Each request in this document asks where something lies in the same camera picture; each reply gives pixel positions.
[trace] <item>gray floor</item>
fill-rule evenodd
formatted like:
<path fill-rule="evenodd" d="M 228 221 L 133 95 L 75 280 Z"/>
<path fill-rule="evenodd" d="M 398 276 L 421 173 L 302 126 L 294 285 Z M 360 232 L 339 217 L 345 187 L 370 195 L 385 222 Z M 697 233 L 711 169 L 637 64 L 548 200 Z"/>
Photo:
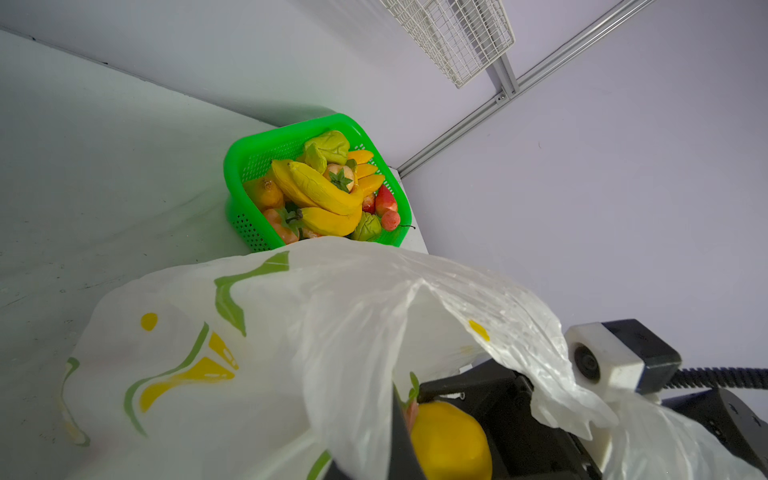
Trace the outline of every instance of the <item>gray floor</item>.
<path fill-rule="evenodd" d="M 0 478 L 62 478 L 85 449 L 55 390 L 96 302 L 249 253 L 221 162 L 270 126 L 3 31 L 0 65 Z"/>

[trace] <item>plastic bag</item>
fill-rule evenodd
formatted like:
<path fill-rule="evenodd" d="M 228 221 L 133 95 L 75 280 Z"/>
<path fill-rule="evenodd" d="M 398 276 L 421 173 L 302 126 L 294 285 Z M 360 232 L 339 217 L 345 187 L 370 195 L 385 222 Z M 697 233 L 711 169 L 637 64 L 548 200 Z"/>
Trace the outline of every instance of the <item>plastic bag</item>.
<path fill-rule="evenodd" d="M 554 314 L 491 273 L 332 237 L 152 273 L 97 305 L 68 363 L 61 409 L 91 450 L 74 477 L 306 478 L 329 449 L 382 480 L 393 379 L 486 352 L 531 379 L 540 422 L 615 423 Z"/>
<path fill-rule="evenodd" d="M 605 480 L 765 480 L 694 420 L 636 393 L 611 405 L 619 424 Z"/>

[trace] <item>white wall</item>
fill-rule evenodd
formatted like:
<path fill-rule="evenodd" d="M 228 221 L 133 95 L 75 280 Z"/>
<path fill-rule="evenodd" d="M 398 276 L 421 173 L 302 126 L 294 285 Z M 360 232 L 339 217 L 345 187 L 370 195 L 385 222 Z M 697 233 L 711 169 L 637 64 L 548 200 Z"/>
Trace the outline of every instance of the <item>white wall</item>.
<path fill-rule="evenodd" d="M 616 1 L 506 0 L 516 71 Z M 457 90 L 379 0 L 5 0 L 0 25 L 270 124 L 346 113 L 392 166 L 496 93 Z"/>
<path fill-rule="evenodd" d="M 768 3 L 655 2 L 405 179 L 430 253 L 564 326 L 768 367 Z M 768 392 L 737 394 L 768 419 Z"/>

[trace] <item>white wire shelf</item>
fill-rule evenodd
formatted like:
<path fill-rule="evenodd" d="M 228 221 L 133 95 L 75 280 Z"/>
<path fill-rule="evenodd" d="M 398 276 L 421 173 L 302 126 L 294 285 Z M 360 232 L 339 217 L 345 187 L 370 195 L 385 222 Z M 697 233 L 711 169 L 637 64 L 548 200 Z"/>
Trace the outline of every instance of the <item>white wire shelf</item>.
<path fill-rule="evenodd" d="M 381 0 L 457 88 L 514 43 L 501 0 Z"/>

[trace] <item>yellow banana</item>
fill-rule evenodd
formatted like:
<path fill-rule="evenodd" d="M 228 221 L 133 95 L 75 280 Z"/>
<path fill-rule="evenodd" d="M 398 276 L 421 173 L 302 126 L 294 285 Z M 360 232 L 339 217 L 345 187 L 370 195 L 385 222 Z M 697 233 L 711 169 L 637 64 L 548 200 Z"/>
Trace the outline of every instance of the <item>yellow banana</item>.
<path fill-rule="evenodd" d="M 369 152 L 367 150 L 355 150 L 349 152 L 346 157 L 350 160 L 356 161 L 358 165 L 367 164 L 373 158 L 373 152 Z"/>
<path fill-rule="evenodd" d="M 357 178 L 359 180 L 360 178 L 373 175 L 377 171 L 379 171 L 379 168 L 374 164 L 362 164 L 357 166 L 357 171 L 355 173 L 357 174 Z"/>
<path fill-rule="evenodd" d="M 302 220 L 311 230 L 320 235 L 333 235 L 334 237 L 345 237 L 349 235 L 362 218 L 362 204 L 349 215 L 337 215 L 322 208 L 302 208 Z"/>
<path fill-rule="evenodd" d="M 291 162 L 288 164 L 291 177 L 296 185 L 319 207 L 339 215 L 349 215 L 362 205 L 364 196 L 342 192 L 320 172 L 309 165 Z"/>
<path fill-rule="evenodd" d="M 296 182 L 293 181 L 293 175 L 291 175 L 289 168 L 289 165 L 292 163 L 294 162 L 291 160 L 272 160 L 271 171 L 277 186 L 280 187 L 286 197 L 293 200 L 299 207 L 317 207 L 318 205 L 306 196 L 302 189 L 296 185 Z"/>

